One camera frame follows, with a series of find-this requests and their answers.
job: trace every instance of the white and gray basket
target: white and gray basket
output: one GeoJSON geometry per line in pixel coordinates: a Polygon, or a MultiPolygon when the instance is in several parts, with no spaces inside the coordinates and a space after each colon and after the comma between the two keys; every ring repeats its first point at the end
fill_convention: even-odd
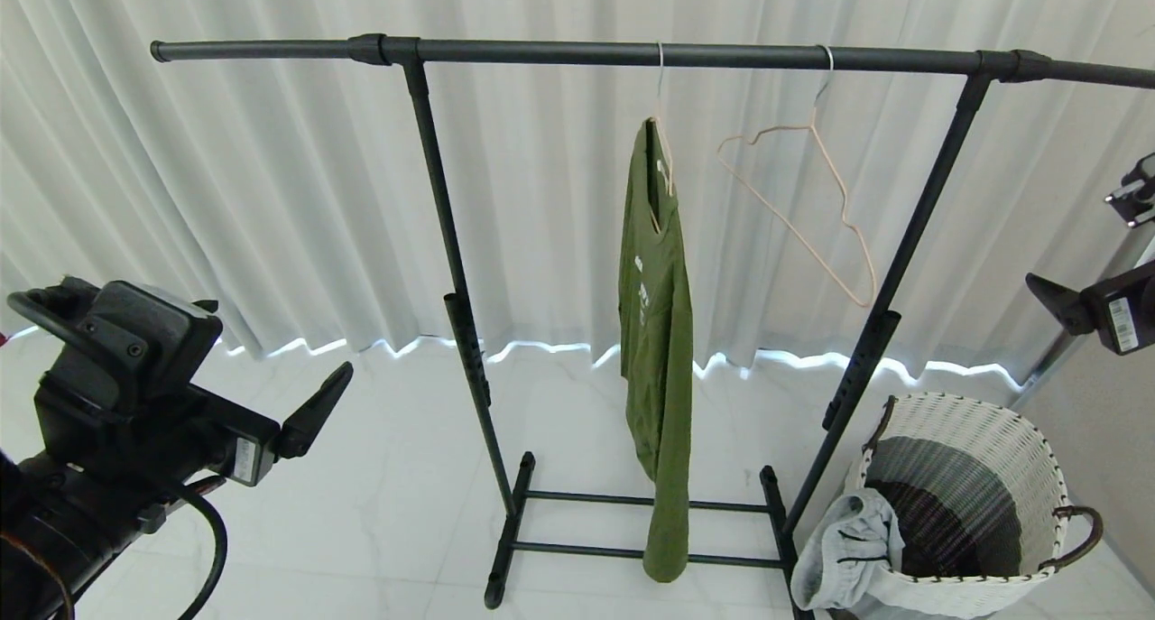
{"type": "Polygon", "coordinates": [[[902,573],[881,563],[862,603],[836,618],[982,618],[1022,599],[1103,535],[1098,513],[1070,505],[1034,424],[957,395],[892,397],[845,486],[891,501],[907,550],[902,573]],[[1091,533],[1064,554],[1072,515],[1090,517],[1091,533]]]}

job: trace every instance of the white tile floor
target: white tile floor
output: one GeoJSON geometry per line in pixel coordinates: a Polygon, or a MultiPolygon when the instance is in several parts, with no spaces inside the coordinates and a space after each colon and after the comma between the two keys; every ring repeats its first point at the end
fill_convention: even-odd
{"type": "MultiPolygon", "coordinates": [[[[42,333],[0,349],[0,443],[14,458],[42,448],[31,397],[58,349],[42,333]]],[[[218,348],[195,381],[283,419],[343,360],[353,361],[357,374],[310,455],[277,464],[256,490],[230,484],[211,495],[229,526],[230,554],[202,617],[790,618],[777,573],[692,565],[676,583],[658,585],[634,561],[544,554],[519,554],[505,604],[486,611],[482,597],[501,505],[456,352],[437,341],[403,358],[380,348],[318,357],[300,349],[253,361],[218,348]]],[[[532,450],[535,487],[649,491],[623,420],[616,358],[591,369],[586,352],[515,349],[487,369],[511,479],[522,451],[532,450]]],[[[692,495],[761,502],[758,471],[772,464],[790,501],[821,440],[819,423],[840,375],[836,366],[793,369],[763,360],[747,374],[716,365],[695,380],[692,495]]],[[[829,500],[886,395],[907,390],[994,403],[1011,396],[994,374],[927,374],[917,384],[880,374],[818,500],[829,500]]],[[[813,507],[800,536],[820,513],[813,507]]],[[[640,547],[647,523],[644,508],[541,501],[531,503],[521,536],[640,547]]],[[[693,513],[691,544],[696,552],[774,554],[768,521],[745,515],[693,513]]],[[[203,521],[181,510],[91,588],[80,617],[176,617],[200,585],[210,547],[203,521]]],[[[1155,603],[1105,545],[1000,614],[1088,617],[1155,618],[1155,603]]]]}

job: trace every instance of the barcode label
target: barcode label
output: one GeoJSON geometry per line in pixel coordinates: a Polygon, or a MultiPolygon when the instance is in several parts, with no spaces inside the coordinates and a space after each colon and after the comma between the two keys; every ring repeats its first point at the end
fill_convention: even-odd
{"type": "Polygon", "coordinates": [[[1111,300],[1111,324],[1115,327],[1115,339],[1119,343],[1120,352],[1130,352],[1139,345],[1139,335],[1135,333],[1135,321],[1131,319],[1131,306],[1126,298],[1111,300]]]}
{"type": "Polygon", "coordinates": [[[232,477],[243,483],[252,483],[255,463],[256,445],[251,440],[237,438],[237,456],[232,463],[232,477]]]}

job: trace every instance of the white curtain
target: white curtain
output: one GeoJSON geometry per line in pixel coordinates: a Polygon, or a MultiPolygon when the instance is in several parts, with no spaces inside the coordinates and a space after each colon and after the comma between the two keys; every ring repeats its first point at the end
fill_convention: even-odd
{"type": "MultiPolygon", "coordinates": [[[[401,348],[450,336],[450,290],[400,68],[338,60],[161,65],[152,39],[663,40],[1027,47],[1152,68],[1150,0],[3,0],[0,287],[61,274],[223,304],[229,341],[401,348]]],[[[618,337],[627,155],[655,68],[430,65],[467,275],[491,350],[618,337]]],[[[865,319],[714,158],[720,140],[805,122],[821,73],[669,69],[665,122],[698,363],[847,353],[865,319]]],[[[962,79],[837,73],[818,118],[879,278],[962,79]]],[[[896,300],[891,356],[998,361],[1023,378],[1056,336],[1028,270],[1083,286],[1126,234],[1102,204],[1150,151],[1155,97],[992,87],[896,300]]],[[[858,292],[857,241],[805,134],[728,159],[858,292]]],[[[6,333],[21,327],[5,312],[6,333]]]]}

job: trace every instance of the green long-sleeve shirt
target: green long-sleeve shirt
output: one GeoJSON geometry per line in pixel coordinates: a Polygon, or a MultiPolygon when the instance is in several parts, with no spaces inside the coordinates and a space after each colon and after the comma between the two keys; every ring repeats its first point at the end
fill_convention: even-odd
{"type": "Polygon", "coordinates": [[[658,582],[681,575],[690,552],[693,315],[678,200],[668,192],[668,175],[656,126],[647,119],[629,160],[618,311],[621,374],[629,382],[626,419],[638,460],[654,481],[642,565],[658,582]]]}

